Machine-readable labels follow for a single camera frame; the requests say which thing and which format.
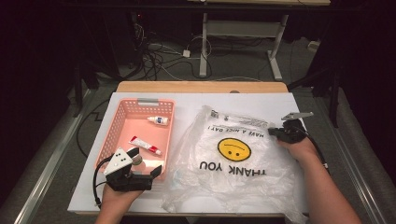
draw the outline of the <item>cable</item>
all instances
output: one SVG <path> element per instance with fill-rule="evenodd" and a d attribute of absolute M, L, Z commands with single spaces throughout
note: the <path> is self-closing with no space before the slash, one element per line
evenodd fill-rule
<path fill-rule="evenodd" d="M 254 77 L 224 77 L 224 78 L 219 78 L 219 79 L 213 79 L 212 81 L 222 81 L 226 79 L 233 79 L 233 78 L 245 78 L 245 79 L 250 79 L 250 80 L 255 80 L 258 82 L 262 82 L 261 80 L 254 78 Z"/>
<path fill-rule="evenodd" d="M 294 44 L 296 43 L 295 40 L 293 40 L 293 43 L 291 44 L 291 50 L 290 50 L 290 58 L 289 58 L 289 75 L 290 75 L 290 83 L 293 82 L 293 77 L 291 73 L 291 59 L 293 55 L 293 49 L 294 49 Z"/>
<path fill-rule="evenodd" d="M 190 68 L 191 68 L 191 73 L 192 73 L 192 75 L 195 77 L 194 69 L 193 69 L 193 67 L 192 67 L 192 63 L 189 63 L 189 62 L 178 62 L 178 63 L 174 63 L 174 64 L 171 64 L 171 65 L 169 65 L 169 66 L 167 66 L 167 67 L 165 67 L 165 68 L 163 68 L 163 69 L 168 69 L 168 68 L 170 68 L 170 67 L 172 67 L 172 66 L 174 66 L 174 65 L 176 65 L 176 64 L 179 64 L 179 63 L 188 63 L 188 64 L 190 65 Z"/>
<path fill-rule="evenodd" d="M 143 58 L 143 61 L 151 62 L 151 66 L 146 66 L 146 63 L 145 63 L 145 66 L 143 67 L 143 70 L 145 73 L 144 79 L 152 80 L 151 78 L 154 77 L 154 81 L 155 81 L 155 80 L 157 80 L 157 75 L 159 73 L 159 70 L 157 70 L 157 69 L 161 69 L 161 67 L 158 65 L 161 65 L 163 63 L 163 57 L 157 53 L 151 53 L 149 50 L 147 50 L 145 56 L 148 57 L 149 59 Z M 154 70 L 153 75 L 149 74 L 151 70 Z"/>
<path fill-rule="evenodd" d="M 94 197 L 95 202 L 96 202 L 95 205 L 98 206 L 99 209 L 101 208 L 102 202 L 100 201 L 100 198 L 98 197 L 98 193 L 97 193 L 97 191 L 96 191 L 96 188 L 97 188 L 99 185 L 101 185 L 102 183 L 99 184 L 99 185 L 96 185 L 96 177 L 97 177 L 97 175 L 98 175 L 98 173 L 99 173 L 100 168 L 101 168 L 106 162 L 111 161 L 111 158 L 113 158 L 113 155 L 111 155 L 111 156 L 109 156 L 109 157 L 103 159 L 101 162 L 99 162 L 99 164 L 96 166 L 95 173 L 93 173 L 92 191 L 93 191 L 93 197 Z"/>
<path fill-rule="evenodd" d="M 143 39 L 145 38 L 145 29 L 143 29 L 143 27 L 137 23 L 135 23 L 134 25 L 140 28 L 138 31 L 137 39 L 139 39 L 140 34 L 142 34 L 142 37 L 140 38 L 140 44 L 138 45 L 138 47 L 140 47 L 143 44 Z"/>
<path fill-rule="evenodd" d="M 174 79 L 176 79 L 176 80 L 179 80 L 179 81 L 187 81 L 187 80 L 184 80 L 184 79 L 181 79 L 181 78 L 178 78 L 178 77 L 174 77 L 171 73 L 169 73 L 168 72 L 168 70 L 166 70 L 164 67 L 162 67 L 161 66 L 161 69 L 163 69 L 163 71 L 165 71 L 170 77 L 172 77 L 172 78 L 174 78 Z"/>
<path fill-rule="evenodd" d="M 96 187 L 99 187 L 99 186 L 101 186 L 101 185 L 103 185 L 103 184 L 105 184 L 105 183 L 107 183 L 107 181 L 103 181 L 103 182 L 97 184 Z"/>
<path fill-rule="evenodd" d="M 82 147 L 81 147 L 81 144 L 80 144 L 80 142 L 79 142 L 79 137 L 78 137 L 78 135 L 79 135 L 79 131 L 81 130 L 81 127 L 82 127 L 82 125 L 84 124 L 84 122 L 87 120 L 87 118 L 91 115 L 91 114 L 95 114 L 94 113 L 94 111 L 97 109 L 97 108 L 99 108 L 99 106 L 101 106 L 101 105 L 103 105 L 104 103 L 106 103 L 106 102 L 108 102 L 110 100 L 110 98 L 108 98 L 108 99 L 106 99 L 106 100 L 104 100 L 102 103 L 100 103 L 99 105 L 97 105 L 83 120 L 82 120 L 82 122 L 78 125 L 78 127 L 77 127 L 77 132 L 76 132 L 76 141 L 77 141 L 77 146 L 78 146 L 78 149 L 79 149 L 79 151 L 82 153 L 82 155 L 85 157 L 85 158 L 88 158 L 88 155 L 84 152 L 84 150 L 82 149 Z"/>
<path fill-rule="evenodd" d="M 179 53 L 179 52 L 177 52 L 175 49 L 172 49 L 172 48 L 170 48 L 170 47 L 167 47 L 167 46 L 165 46 L 165 45 L 163 45 L 163 44 L 148 44 L 148 46 L 150 46 L 150 45 L 159 45 L 159 46 L 161 46 L 159 49 L 156 49 L 156 50 L 154 50 L 154 51 L 159 51 L 160 49 L 162 49 L 162 48 L 166 48 L 166 49 L 171 49 L 172 51 L 173 51 L 173 53 L 175 53 L 175 54 L 178 54 L 178 55 L 181 55 L 181 53 Z"/>
<path fill-rule="evenodd" d="M 207 56 L 205 57 L 204 54 L 201 52 L 201 55 L 202 55 L 202 57 L 204 58 L 204 60 L 206 61 L 207 65 L 209 66 L 210 74 L 207 75 L 206 77 L 198 77 L 198 78 L 200 78 L 200 79 L 209 78 L 209 77 L 211 77 L 211 76 L 213 75 L 212 65 L 210 65 L 210 62 L 209 62 L 209 61 L 207 60 L 207 58 L 206 58 L 207 56 L 209 56 L 209 54 L 207 54 Z"/>
<path fill-rule="evenodd" d="M 261 69 L 259 69 L 259 71 L 257 71 L 257 77 L 258 77 L 258 79 L 260 79 L 260 71 L 261 70 L 263 70 L 264 68 L 266 68 L 266 67 L 268 67 L 268 65 L 270 65 L 271 64 L 271 61 L 274 59 L 274 58 L 272 58 L 272 59 L 269 59 L 269 62 L 265 65 L 265 66 L 263 66 Z"/>
<path fill-rule="evenodd" d="M 322 151 L 320 150 L 320 148 L 319 148 L 317 142 L 316 142 L 316 141 L 314 140 L 314 138 L 311 136 L 311 134 L 309 134 L 307 131 L 301 130 L 301 129 L 295 127 L 295 126 L 291 126 L 291 128 L 293 128 L 293 129 L 296 130 L 296 131 L 299 131 L 300 133 L 303 133 L 309 140 L 311 140 L 312 144 L 313 144 L 314 147 L 317 149 L 317 153 L 318 153 L 320 162 L 322 163 L 323 167 L 326 169 L 327 173 L 330 174 L 330 172 L 329 172 L 329 166 L 328 166 L 326 160 L 324 159 L 323 153 L 322 153 Z"/>
<path fill-rule="evenodd" d="M 206 57 L 209 56 L 210 53 L 212 52 L 212 45 L 210 44 L 210 42 L 209 42 L 209 40 L 208 40 L 207 38 L 203 38 L 202 36 L 196 36 L 195 38 L 193 38 L 193 39 L 190 41 L 190 44 L 192 43 L 193 40 L 198 39 L 198 38 L 201 38 L 201 39 L 205 40 L 205 41 L 207 42 L 207 44 L 209 44 L 209 52 L 207 53 Z"/>
<path fill-rule="evenodd" d="M 221 38 L 218 36 L 214 36 L 214 35 L 208 35 L 207 36 L 208 39 L 210 38 L 214 38 L 212 40 L 210 40 L 211 43 L 211 47 L 212 47 L 212 53 L 211 55 L 213 56 L 217 56 L 217 57 L 223 57 L 226 55 L 229 55 L 233 52 L 234 49 L 244 49 L 244 48 L 248 48 L 248 47 L 257 47 L 259 46 L 263 40 L 267 39 L 267 38 L 254 38 L 254 39 L 245 39 L 245 38 L 241 38 L 241 39 L 229 39 L 228 36 L 226 38 Z M 216 42 L 216 40 L 219 40 L 220 42 L 226 42 L 228 45 L 216 45 L 214 44 Z M 223 54 L 215 54 L 215 48 L 230 48 L 228 52 L 223 53 Z"/>

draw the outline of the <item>tube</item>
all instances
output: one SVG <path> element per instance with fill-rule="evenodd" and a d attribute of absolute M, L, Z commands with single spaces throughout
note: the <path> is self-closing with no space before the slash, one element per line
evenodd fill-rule
<path fill-rule="evenodd" d="M 150 145 L 149 143 L 143 141 L 142 139 L 140 139 L 136 136 L 134 136 L 131 139 L 131 141 L 129 141 L 129 143 L 132 145 L 135 145 L 137 147 L 142 147 L 142 148 L 144 148 L 152 153 L 155 153 L 157 155 L 161 155 L 161 151 L 157 147 Z"/>
<path fill-rule="evenodd" d="M 168 125 L 168 118 L 166 117 L 148 117 L 148 120 L 155 124 Z"/>

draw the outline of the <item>plastic bag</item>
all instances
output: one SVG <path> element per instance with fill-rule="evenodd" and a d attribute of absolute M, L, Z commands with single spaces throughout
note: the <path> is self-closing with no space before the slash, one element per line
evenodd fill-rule
<path fill-rule="evenodd" d="M 163 209 L 178 212 L 200 195 L 217 199 L 227 213 L 270 203 L 291 221 L 305 223 L 293 200 L 297 163 L 275 146 L 270 125 L 203 106 L 170 154 Z"/>

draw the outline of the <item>white table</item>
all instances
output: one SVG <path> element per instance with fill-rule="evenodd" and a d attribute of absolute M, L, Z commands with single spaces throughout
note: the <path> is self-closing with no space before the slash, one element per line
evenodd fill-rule
<path fill-rule="evenodd" d="M 172 92 L 116 92 L 113 94 L 107 112 L 102 121 L 92 146 L 91 153 L 86 161 L 78 185 L 69 204 L 68 211 L 78 214 L 97 214 L 99 209 L 94 206 L 92 194 L 92 177 L 94 163 L 100 147 L 106 136 L 107 129 L 114 115 L 117 104 L 121 98 L 154 98 L 173 99 L 176 101 L 174 127 L 170 141 L 169 150 L 176 146 L 180 136 L 192 123 L 195 115 L 200 111 L 202 105 L 210 105 L 218 111 L 227 111 L 263 118 L 281 127 L 281 117 L 289 112 L 298 112 L 297 104 L 291 93 L 172 93 Z M 307 203 L 304 194 L 304 182 L 302 171 L 297 172 L 297 184 L 294 189 L 294 200 L 299 209 L 307 213 Z M 105 181 L 103 174 L 98 175 L 97 183 Z M 103 186 L 98 188 L 98 195 L 102 195 Z M 169 214 L 161 208 L 163 182 L 155 180 L 153 189 L 145 191 L 134 201 L 130 213 L 147 216 L 197 216 L 197 215 L 224 215 L 235 214 L 224 213 L 218 203 L 208 202 L 195 198 L 185 202 L 183 211 L 177 214 Z M 281 216 L 279 211 L 270 204 L 262 207 L 245 207 L 236 213 L 238 216 Z"/>

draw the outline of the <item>yellow smiley face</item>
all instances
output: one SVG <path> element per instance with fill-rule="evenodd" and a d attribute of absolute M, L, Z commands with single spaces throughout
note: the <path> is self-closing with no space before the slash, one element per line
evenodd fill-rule
<path fill-rule="evenodd" d="M 250 157 L 250 147 L 239 139 L 224 138 L 218 143 L 219 153 L 230 161 L 244 161 Z"/>

